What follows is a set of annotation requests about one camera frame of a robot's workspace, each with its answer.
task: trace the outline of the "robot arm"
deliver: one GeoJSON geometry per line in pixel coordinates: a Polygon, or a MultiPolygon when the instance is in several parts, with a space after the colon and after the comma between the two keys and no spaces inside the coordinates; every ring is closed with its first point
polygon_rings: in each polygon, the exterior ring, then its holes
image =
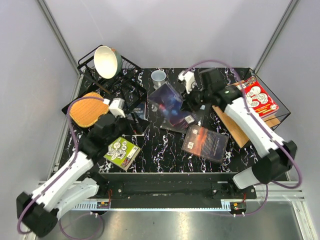
{"type": "Polygon", "coordinates": [[[196,89],[194,87],[196,85],[195,77],[192,72],[189,71],[185,75],[184,72],[179,74],[179,81],[185,85],[185,91],[182,93],[184,102],[181,109],[194,112],[202,104],[207,103],[220,107],[225,114],[239,125],[255,146],[258,155],[262,158],[252,167],[236,174],[229,181],[230,193],[239,192],[258,183],[268,184],[279,175],[289,171],[292,168],[292,163],[275,144],[275,141],[283,146],[292,158],[296,155],[296,144],[293,141],[285,142],[250,108],[250,113],[258,119],[258,122],[272,136],[270,139],[259,124],[248,114],[241,91],[236,86],[226,86],[221,81],[223,76],[217,69],[206,70],[202,72],[200,77],[202,78],[203,88],[196,89]]]}
{"type": "Polygon", "coordinates": [[[80,184],[70,187],[104,157],[109,145],[118,137],[134,135],[141,131],[136,120],[143,120],[127,119],[123,106],[124,100],[115,98],[109,105],[109,112],[98,119],[86,137],[81,138],[76,159],[74,153],[47,182],[31,194],[22,192],[17,197],[18,218],[34,201],[23,216],[22,222],[38,237],[46,236],[66,212],[83,200],[97,195],[105,196],[108,193],[108,181],[98,173],[90,173],[80,184]]]}

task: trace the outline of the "white bowl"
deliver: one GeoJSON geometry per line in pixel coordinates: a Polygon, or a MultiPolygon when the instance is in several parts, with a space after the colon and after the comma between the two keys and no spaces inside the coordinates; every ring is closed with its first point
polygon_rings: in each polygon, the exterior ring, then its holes
{"type": "Polygon", "coordinates": [[[98,74],[104,79],[111,79],[117,74],[117,57],[110,47],[98,47],[94,52],[93,61],[98,74]]]}

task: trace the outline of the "dark book cover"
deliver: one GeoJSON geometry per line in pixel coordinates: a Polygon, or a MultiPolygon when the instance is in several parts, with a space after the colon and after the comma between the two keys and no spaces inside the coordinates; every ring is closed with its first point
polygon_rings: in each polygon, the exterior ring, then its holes
{"type": "Polygon", "coordinates": [[[182,150],[216,163],[222,163],[228,139],[227,135],[198,125],[191,125],[184,138],[182,150]]]}
{"type": "MultiPolygon", "coordinates": [[[[205,105],[202,105],[200,110],[197,111],[195,113],[197,122],[194,122],[194,124],[197,124],[198,126],[202,126],[203,122],[204,122],[204,117],[205,117],[205,105]]],[[[174,126],[171,125],[170,122],[167,121],[167,119],[163,120],[163,123],[160,125],[161,129],[165,129],[165,130],[169,130],[169,131],[173,131],[173,132],[177,132],[177,133],[181,133],[181,134],[186,134],[188,129],[184,128],[184,129],[180,129],[180,128],[176,128],[174,126]]]]}
{"type": "Polygon", "coordinates": [[[145,120],[146,119],[146,109],[147,109],[147,104],[146,102],[141,102],[139,103],[136,108],[133,109],[133,111],[138,115],[139,118],[145,120]]]}

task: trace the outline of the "wooden board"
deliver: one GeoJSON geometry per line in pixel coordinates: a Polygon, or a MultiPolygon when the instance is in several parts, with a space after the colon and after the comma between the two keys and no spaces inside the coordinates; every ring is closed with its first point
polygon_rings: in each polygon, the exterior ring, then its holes
{"type": "MultiPolygon", "coordinates": [[[[219,107],[212,106],[212,108],[216,112],[218,117],[221,119],[225,127],[228,129],[230,134],[233,136],[234,140],[239,145],[239,147],[243,148],[249,141],[249,138],[244,133],[244,131],[242,131],[238,124],[236,124],[235,121],[233,121],[229,116],[227,116],[219,107]]],[[[263,120],[269,126],[269,128],[272,128],[280,124],[279,119],[277,119],[274,115],[268,116],[263,120]]]]}

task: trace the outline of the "table surface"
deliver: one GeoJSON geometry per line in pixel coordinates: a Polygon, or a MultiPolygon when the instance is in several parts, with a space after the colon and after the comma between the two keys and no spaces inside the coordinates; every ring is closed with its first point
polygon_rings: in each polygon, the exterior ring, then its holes
{"type": "MultiPolygon", "coordinates": [[[[260,206],[248,202],[247,212],[260,206]]],[[[62,225],[73,238],[87,238],[96,232],[99,220],[82,211],[69,211],[62,225]]],[[[104,228],[95,240],[302,240],[290,202],[267,202],[257,214],[246,217],[215,216],[214,212],[109,211],[104,228]]],[[[66,240],[58,224],[41,240],[66,240]]]]}
{"type": "MultiPolygon", "coordinates": [[[[153,82],[151,73],[155,68],[145,68],[138,76],[138,81],[151,94],[153,89],[153,82]]],[[[178,91],[182,92],[184,86],[178,82],[178,74],[184,68],[164,68],[168,81],[178,91]]],[[[234,73],[228,68],[219,68],[224,76],[224,80],[228,84],[235,82],[234,73]]],[[[247,75],[248,68],[235,69],[241,78],[247,75]]],[[[194,69],[195,79],[200,85],[199,72],[201,68],[194,69]]],[[[83,92],[90,82],[83,81],[80,88],[80,93],[83,92]]],[[[141,148],[141,153],[137,156],[131,167],[127,172],[129,173],[207,173],[207,172],[239,172],[252,164],[256,163],[260,158],[253,147],[239,148],[232,136],[229,134],[227,128],[221,122],[217,114],[212,110],[211,106],[206,106],[208,114],[205,115],[203,126],[209,130],[228,135],[229,140],[226,147],[224,160],[221,164],[217,164],[206,160],[205,158],[198,157],[183,151],[182,145],[184,142],[185,134],[178,132],[160,129],[163,122],[162,115],[156,111],[152,111],[151,103],[147,104],[146,118],[150,122],[150,126],[145,131],[144,136],[129,136],[126,139],[141,148]]],[[[83,133],[75,130],[76,136],[80,139],[83,133]]],[[[60,159],[60,167],[71,157],[75,150],[71,134],[68,133],[62,156],[60,159]]],[[[93,171],[100,173],[118,173],[123,172],[122,169],[116,165],[102,159],[93,171]]]]}

